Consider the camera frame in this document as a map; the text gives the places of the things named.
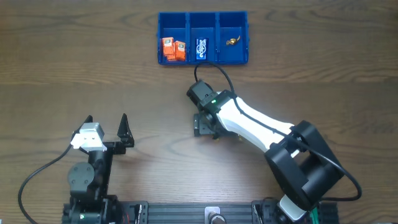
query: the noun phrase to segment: wooden table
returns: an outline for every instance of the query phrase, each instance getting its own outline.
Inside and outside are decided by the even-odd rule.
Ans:
[[[250,55],[225,67],[237,94],[282,121],[312,122],[360,182],[341,223],[398,220],[398,4],[387,1],[1,1],[0,219],[27,223],[22,181],[60,155],[89,115],[117,139],[123,113],[136,146],[115,156],[109,193],[149,202],[249,202],[281,197],[260,150],[194,138],[185,96],[193,67],[157,64],[159,11],[247,10]],[[198,75],[227,88],[213,68]],[[23,202],[59,223],[70,151],[33,178]],[[354,195],[345,177],[328,195]]]

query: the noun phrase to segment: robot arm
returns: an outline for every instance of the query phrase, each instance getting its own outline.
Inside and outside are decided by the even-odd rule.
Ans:
[[[293,158],[298,153],[305,152],[305,149],[295,142],[288,141],[286,136],[273,133],[241,114],[233,99],[236,98],[239,107],[252,118],[278,129],[289,138],[301,141],[340,166],[312,124],[302,121],[294,126],[274,120],[250,108],[234,93],[228,90],[217,93],[201,80],[190,87],[187,96],[199,110],[199,114],[194,116],[196,136],[213,134],[218,138],[222,135],[238,134],[264,152],[278,184],[285,193],[276,211],[280,214],[278,219],[281,223],[299,221],[308,211],[313,210],[323,195],[344,176],[328,161],[312,152],[298,164]]]

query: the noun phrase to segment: cable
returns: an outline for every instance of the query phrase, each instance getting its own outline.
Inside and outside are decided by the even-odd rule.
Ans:
[[[62,157],[64,157],[68,151],[70,150],[70,148],[72,147],[71,144],[69,144],[69,146],[67,147],[67,149],[65,150],[65,152],[63,152],[60,156],[58,156],[56,159],[54,159],[53,161],[49,162],[48,164],[38,168],[35,172],[33,172],[31,175],[29,175],[26,180],[22,183],[19,192],[18,192],[18,204],[19,204],[19,208],[21,209],[21,212],[25,215],[25,217],[32,223],[32,224],[38,224],[35,220],[33,220],[32,217],[30,217],[30,215],[26,212],[24,205],[22,204],[22,192],[24,191],[24,187],[25,185],[28,183],[28,181],[31,180],[31,178],[33,178],[36,174],[38,174],[40,171],[44,170],[45,168],[51,166],[52,164],[56,163],[57,161],[59,161],[60,159],[62,159]]]
[[[217,65],[217,64],[215,64],[215,63],[213,63],[213,62],[203,61],[203,62],[198,63],[198,64],[195,66],[195,69],[194,69],[194,71],[193,71],[193,75],[195,76],[195,81],[196,81],[196,82],[198,81],[197,69],[198,69],[198,67],[199,67],[200,65],[203,65],[203,64],[210,64],[210,65],[212,65],[212,66],[218,68],[218,70],[219,70],[219,71],[225,76],[225,78],[227,79],[227,81],[228,81],[228,83],[229,83],[229,87],[231,88],[232,94],[233,94],[233,95],[236,95],[236,94],[235,94],[235,90],[234,90],[234,86],[233,86],[232,81],[231,81],[231,79],[229,78],[228,74],[223,70],[223,68],[221,68],[219,65]],[[352,181],[352,183],[354,184],[354,186],[355,186],[355,188],[356,188],[356,190],[357,190],[357,195],[356,195],[356,196],[353,196],[353,197],[343,197],[343,198],[340,198],[340,197],[325,197],[325,198],[321,198],[321,200],[334,201],[334,202],[350,202],[350,201],[355,201],[355,200],[358,200],[359,198],[361,198],[361,196],[362,196],[362,188],[361,188],[360,184],[359,184],[358,181],[356,181],[356,179],[355,179],[347,170],[345,170],[342,166],[340,166],[339,164],[333,162],[331,159],[329,159],[329,158],[327,158],[326,156],[320,154],[319,152],[314,151],[310,146],[308,146],[308,145],[304,144],[303,142],[301,142],[301,141],[299,141],[299,140],[293,138],[292,136],[289,136],[289,135],[287,135],[287,134],[285,134],[285,133],[279,131],[278,129],[272,128],[272,127],[270,127],[270,126],[268,126],[268,125],[266,125],[266,124],[264,124],[264,123],[258,121],[257,119],[251,117],[250,115],[248,115],[247,113],[245,113],[245,112],[239,107],[238,102],[236,101],[236,97],[234,97],[233,100],[234,100],[234,103],[235,103],[236,108],[238,109],[238,111],[239,111],[241,114],[245,115],[247,118],[249,118],[250,120],[256,122],[257,124],[261,125],[262,127],[264,127],[264,128],[266,128],[266,129],[272,131],[273,133],[280,134],[281,136],[285,137],[286,140],[288,140],[288,141],[290,141],[290,142],[294,142],[294,143],[296,143],[298,146],[300,146],[300,147],[302,147],[302,148],[308,150],[309,152],[315,154],[316,156],[321,157],[322,159],[328,161],[333,167],[335,167],[335,168],[338,169],[341,173],[343,173],[345,176],[347,176],[347,177],[349,178],[349,180]]]

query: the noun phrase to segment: blue tray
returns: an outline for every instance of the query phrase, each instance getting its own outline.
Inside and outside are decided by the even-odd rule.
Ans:
[[[226,45],[231,38],[241,40],[235,45]],[[162,38],[173,37],[186,43],[186,61],[168,62],[163,56]],[[248,13],[236,12],[160,12],[157,27],[157,59],[161,65],[195,65],[196,38],[209,40],[207,59],[209,61],[236,65],[249,60]]]

